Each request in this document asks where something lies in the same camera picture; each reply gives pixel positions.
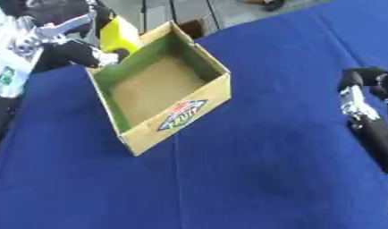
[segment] blue fabric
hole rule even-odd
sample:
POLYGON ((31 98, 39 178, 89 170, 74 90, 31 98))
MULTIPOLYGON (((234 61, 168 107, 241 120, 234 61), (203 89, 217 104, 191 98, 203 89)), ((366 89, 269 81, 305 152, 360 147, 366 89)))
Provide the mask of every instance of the blue fabric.
POLYGON ((388 68, 388 0, 336 0, 199 42, 231 69, 232 100, 141 157, 82 67, 33 76, 0 146, 0 229, 388 228, 388 177, 336 92, 343 68, 388 68))

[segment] silver metal part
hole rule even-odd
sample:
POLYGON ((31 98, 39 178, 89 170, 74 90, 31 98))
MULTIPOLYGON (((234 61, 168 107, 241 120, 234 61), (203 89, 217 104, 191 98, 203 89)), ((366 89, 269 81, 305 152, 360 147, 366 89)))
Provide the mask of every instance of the silver metal part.
POLYGON ((112 53, 106 54, 99 49, 93 50, 93 56, 99 61, 99 67, 114 65, 119 62, 119 55, 112 53))
POLYGON ((66 42, 64 33, 81 25, 90 23, 97 17, 97 12, 92 10, 80 17, 70 19, 60 25, 49 23, 43 27, 29 28, 21 31, 21 36, 15 39, 13 49, 21 56, 29 56, 35 53, 42 44, 63 44, 66 42))
POLYGON ((360 117, 367 116, 370 120, 381 118, 374 108, 365 103, 362 90, 359 86, 348 87, 340 92, 341 110, 353 123, 353 128, 361 128, 360 117))
POLYGON ((69 30, 73 30, 81 25, 90 23, 97 17, 96 11, 90 11, 80 17, 70 19, 60 25, 48 24, 44 27, 40 27, 37 30, 38 36, 42 39, 50 39, 60 34, 64 34, 69 30))

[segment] sticker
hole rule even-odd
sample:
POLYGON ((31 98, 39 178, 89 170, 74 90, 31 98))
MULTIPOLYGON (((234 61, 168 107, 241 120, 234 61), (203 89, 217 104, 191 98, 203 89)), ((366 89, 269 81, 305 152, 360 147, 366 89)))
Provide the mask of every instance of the sticker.
POLYGON ((191 100, 176 105, 158 131, 170 130, 187 124, 206 102, 207 100, 191 100))
POLYGON ((13 81, 13 76, 15 74, 14 69, 10 67, 5 67, 0 74, 0 82, 4 85, 10 85, 13 81))

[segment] floor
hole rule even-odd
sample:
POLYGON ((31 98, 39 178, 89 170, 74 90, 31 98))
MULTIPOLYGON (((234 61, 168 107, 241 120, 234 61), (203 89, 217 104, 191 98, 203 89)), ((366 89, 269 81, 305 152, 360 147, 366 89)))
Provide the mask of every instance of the floor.
MULTIPOLYGON (((256 4, 245 4, 240 0, 209 0, 221 29, 327 1, 329 0, 287 0, 287 4, 280 11, 267 13, 256 4)), ((141 13, 142 0, 104 0, 104 2, 138 27, 140 32, 144 31, 143 13, 141 13)), ((147 0, 148 30, 172 19, 169 2, 170 0, 147 0)), ((217 31, 207 0, 174 0, 174 2, 178 22, 203 19, 206 22, 207 34, 217 31)))

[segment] blue tablecloth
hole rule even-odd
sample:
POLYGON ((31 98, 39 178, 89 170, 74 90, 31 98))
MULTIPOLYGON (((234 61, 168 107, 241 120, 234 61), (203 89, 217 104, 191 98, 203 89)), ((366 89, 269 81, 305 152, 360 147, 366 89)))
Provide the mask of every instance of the blue tablecloth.
POLYGON ((388 229, 388 176, 336 92, 343 68, 388 68, 388 0, 333 0, 198 42, 231 69, 232 100, 141 157, 81 66, 32 76, 0 146, 0 229, 388 229))

